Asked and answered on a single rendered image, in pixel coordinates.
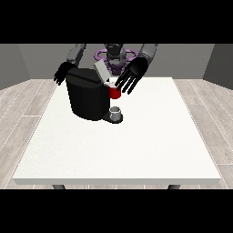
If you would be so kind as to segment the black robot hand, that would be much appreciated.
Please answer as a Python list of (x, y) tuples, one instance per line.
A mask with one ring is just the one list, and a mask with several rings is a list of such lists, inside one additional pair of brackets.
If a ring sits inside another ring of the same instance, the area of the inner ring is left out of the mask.
[(115, 82), (116, 90), (122, 90), (123, 93), (130, 94), (147, 69), (148, 64), (144, 57), (133, 59)]
[(60, 86), (65, 80), (68, 71), (74, 67), (76, 67), (75, 64), (69, 62), (62, 63), (54, 74), (54, 81)]

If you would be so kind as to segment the red pod holder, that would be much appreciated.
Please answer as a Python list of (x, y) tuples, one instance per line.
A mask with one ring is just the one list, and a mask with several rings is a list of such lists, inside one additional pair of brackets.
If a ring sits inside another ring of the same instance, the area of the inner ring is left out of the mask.
[(109, 97), (112, 99), (118, 99), (121, 97), (121, 90), (117, 90), (117, 87), (114, 83), (108, 84)]

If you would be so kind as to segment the pale grey machine lid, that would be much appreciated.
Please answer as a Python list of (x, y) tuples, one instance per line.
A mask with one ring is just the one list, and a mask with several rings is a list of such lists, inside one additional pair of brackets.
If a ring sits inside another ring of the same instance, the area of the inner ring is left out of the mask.
[(110, 77), (110, 73), (108, 72), (108, 69), (106, 67), (106, 64), (103, 60), (99, 60), (94, 63), (94, 69), (96, 70), (97, 74), (99, 75), (99, 78), (102, 83), (105, 83)]

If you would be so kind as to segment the black coffee machine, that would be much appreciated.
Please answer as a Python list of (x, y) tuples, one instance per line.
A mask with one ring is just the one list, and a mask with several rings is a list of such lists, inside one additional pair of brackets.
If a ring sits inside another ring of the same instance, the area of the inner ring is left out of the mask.
[(123, 121), (123, 115), (118, 120), (110, 116), (110, 97), (95, 69), (73, 67), (66, 76), (67, 92), (72, 111), (85, 120), (105, 120), (112, 124)]

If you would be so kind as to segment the small grey cup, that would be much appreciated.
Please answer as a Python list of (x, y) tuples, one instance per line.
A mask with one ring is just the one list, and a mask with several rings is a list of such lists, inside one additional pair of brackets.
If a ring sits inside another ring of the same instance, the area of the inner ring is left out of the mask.
[(112, 106), (109, 109), (110, 119), (113, 121), (117, 121), (121, 117), (121, 110), (118, 106)]

